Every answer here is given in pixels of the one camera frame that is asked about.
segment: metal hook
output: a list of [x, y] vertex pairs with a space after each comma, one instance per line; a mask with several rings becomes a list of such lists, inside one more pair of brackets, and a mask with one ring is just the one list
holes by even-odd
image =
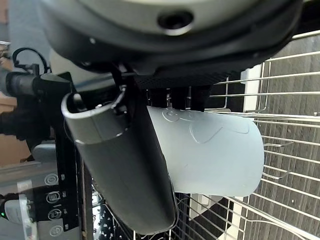
[[284, 143], [284, 144], [274, 144], [274, 143], [266, 143], [266, 144], [263, 144], [264, 147], [277, 147], [277, 148], [284, 148], [286, 146], [289, 146], [291, 144], [293, 144], [294, 142], [293, 141], [290, 141], [290, 142], [287, 142], [287, 143]]

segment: button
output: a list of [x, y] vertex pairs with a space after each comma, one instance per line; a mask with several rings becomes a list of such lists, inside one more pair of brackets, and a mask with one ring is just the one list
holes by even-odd
[[58, 175], [57, 174], [49, 174], [44, 178], [44, 183], [48, 186], [53, 186], [57, 185], [59, 181]]
[[46, 201], [49, 204], [55, 204], [59, 200], [60, 200], [60, 194], [57, 191], [49, 192], [48, 195], [46, 196]]
[[52, 209], [49, 213], [48, 213], [48, 219], [50, 220], [55, 220], [55, 219], [59, 219], [62, 215], [62, 212], [60, 209]]
[[59, 235], [62, 234], [62, 232], [64, 231], [63, 227], [60, 225], [54, 226], [50, 229], [50, 236], [52, 237], [58, 237]]

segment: dishwasher rack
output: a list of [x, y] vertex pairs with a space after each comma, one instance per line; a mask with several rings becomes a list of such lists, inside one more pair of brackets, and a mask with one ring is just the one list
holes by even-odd
[[[248, 197], [176, 193], [177, 225], [156, 235], [133, 232], [132, 239], [320, 240], [320, 31], [296, 35], [257, 68], [258, 76], [217, 83], [225, 94], [210, 97], [225, 105], [206, 109], [257, 124], [265, 161], [256, 191]], [[228, 92], [239, 83], [245, 93]], [[243, 112], [228, 109], [236, 98], [244, 100]]]

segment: metal frame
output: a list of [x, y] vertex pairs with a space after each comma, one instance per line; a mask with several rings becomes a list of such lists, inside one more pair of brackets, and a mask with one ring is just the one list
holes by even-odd
[[[301, 40], [306, 37], [317, 36], [320, 35], [320, 31], [310, 32], [299, 34], [295, 36], [294, 40]], [[219, 108], [219, 112], [221, 110], [226, 109], [224, 114], [237, 115], [246, 118], [252, 118], [252, 120], [258, 125], [259, 128], [263, 126], [272, 126], [274, 128], [308, 128], [314, 131], [318, 131], [320, 129], [320, 117], [319, 117], [319, 109], [315, 109], [314, 112], [311, 112], [310, 115], [306, 114], [297, 114], [296, 112], [290, 112], [289, 114], [284, 114], [280, 112], [272, 112], [272, 98], [277, 96], [281, 96], [281, 98], [290, 98], [294, 96], [315, 96], [319, 97], [320, 102], [320, 91], [288, 91], [288, 92], [270, 92], [270, 86], [274, 83], [273, 81], [300, 81], [305, 77], [318, 76], [320, 75], [320, 71], [313, 72], [302, 72], [302, 73], [293, 73], [293, 74], [282, 74], [271, 76], [271, 69], [277, 61], [288, 61], [292, 59], [299, 58], [301, 61], [305, 57], [312, 57], [320, 55], [320, 51], [299, 53], [294, 55], [287, 56], [279, 56], [268, 59], [261, 65], [261, 75], [256, 78], [249, 79], [239, 79], [239, 80], [231, 80], [228, 79], [223, 82], [217, 83], [217, 85], [225, 85], [226, 92], [221, 95], [212, 95], [211, 98], [225, 98], [225, 106]], [[229, 94], [228, 93], [228, 85], [234, 83], [245, 83], [250, 84], [254, 81], [259, 81], [259, 87], [257, 92], [255, 93], [243, 93], [243, 94]], [[256, 109], [245, 110], [244, 112], [228, 112], [227, 103], [228, 98], [236, 98], [236, 97], [252, 97], [255, 96], [257, 100]], [[207, 109], [208, 112], [214, 112], [217, 109]], [[287, 165], [291, 166], [291, 163], [294, 161], [299, 161], [303, 164], [318, 166], [320, 164], [320, 160], [313, 159], [312, 157], [299, 156], [295, 151], [292, 151], [291, 148], [304, 148], [308, 147], [313, 151], [316, 151], [318, 147], [320, 147], [320, 143], [312, 140], [300, 139], [297, 137], [286, 137], [286, 136], [278, 136], [275, 135], [274, 132], [270, 132], [269, 134], [263, 134], [262, 139], [264, 141], [265, 147], [265, 156], [266, 161], [264, 164], [264, 173], [261, 178], [262, 189], [261, 192], [254, 192], [252, 195], [240, 198], [240, 197], [229, 197], [225, 196], [224, 198], [228, 200], [228, 205], [222, 205], [219, 202], [215, 204], [222, 207], [227, 211], [227, 217], [222, 217], [218, 215], [216, 212], [212, 211], [208, 206], [199, 202], [197, 199], [194, 199], [192, 196], [185, 195], [186, 198], [198, 203], [203, 208], [206, 208], [207, 212], [212, 216], [217, 216], [220, 220], [225, 221], [226, 228], [222, 229], [217, 226], [216, 222], [212, 222], [205, 216], [204, 214], [199, 212], [199, 218], [203, 219], [210, 225], [210, 228], [216, 228], [220, 230], [223, 234], [220, 236], [215, 236], [211, 233], [211, 230], [208, 229], [208, 226], [204, 226], [204, 224], [200, 224], [198, 221], [194, 219], [189, 219], [189, 222], [195, 222], [196, 227], [190, 227], [189, 223], [186, 222], [185, 227], [188, 228], [188, 232], [185, 233], [185, 237], [181, 238], [176, 231], [181, 231], [181, 229], [177, 229], [170, 231], [170, 233], [166, 233], [164, 235], [167, 238], [170, 235], [170, 239], [175, 240], [207, 240], [208, 236], [210, 239], [215, 240], [251, 240], [251, 239], [270, 239], [273, 240], [272, 236], [264, 236], [261, 238], [260, 236], [260, 228], [262, 226], [267, 226], [267, 229], [275, 230], [275, 234], [280, 234], [280, 232], [287, 232], [291, 234], [293, 239], [302, 239], [302, 240], [320, 240], [319, 235], [315, 234], [315, 231], [312, 229], [306, 230], [297, 227], [295, 224], [289, 223], [285, 221], [285, 219], [281, 219], [276, 217], [270, 213], [268, 210], [264, 209], [264, 204], [262, 207], [256, 207], [257, 201], [265, 201], [269, 203], [272, 208], [277, 206], [281, 208], [281, 211], [287, 212], [290, 211], [291, 215], [294, 216], [303, 216], [304, 219], [312, 220], [317, 222], [320, 225], [320, 217], [315, 213], [306, 212], [301, 210], [297, 206], [292, 206], [287, 203], [288, 199], [283, 197], [283, 200], [279, 200], [273, 196], [269, 196], [266, 194], [266, 188], [275, 187], [277, 189], [283, 189], [286, 191], [287, 195], [297, 194], [303, 197], [308, 198], [310, 201], [314, 201], [316, 206], [317, 201], [320, 200], [320, 194], [314, 194], [308, 192], [306, 190], [301, 190], [295, 186], [294, 182], [285, 182], [286, 178], [294, 178], [294, 180], [308, 181], [308, 184], [318, 185], [320, 182], [320, 176], [312, 176], [308, 174], [308, 171], [297, 171], [293, 168], [283, 169], [281, 163], [285, 163], [287, 161]], [[186, 205], [186, 203], [182, 203], [185, 207], [191, 208], [193, 211], [197, 212], [194, 207], [190, 205]], [[233, 219], [228, 219], [228, 216], [232, 214]]]

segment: black cable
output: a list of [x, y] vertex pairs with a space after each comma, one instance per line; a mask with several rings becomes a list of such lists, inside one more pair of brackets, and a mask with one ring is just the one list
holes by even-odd
[[29, 70], [31, 69], [30, 66], [28, 66], [27, 64], [20, 64], [19, 60], [17, 60], [18, 54], [23, 51], [32, 51], [32, 52], [36, 53], [39, 56], [39, 58], [41, 59], [41, 62], [43, 65], [43, 74], [48, 73], [48, 70], [50, 70], [50, 67], [48, 66], [46, 59], [44, 58], [44, 56], [40, 52], [38, 52], [37, 50], [35, 50], [34, 48], [31, 48], [31, 47], [22, 47], [22, 48], [19, 48], [13, 52], [12, 61], [13, 61], [13, 64], [16, 68], [21, 68], [28, 73], [29, 73]]

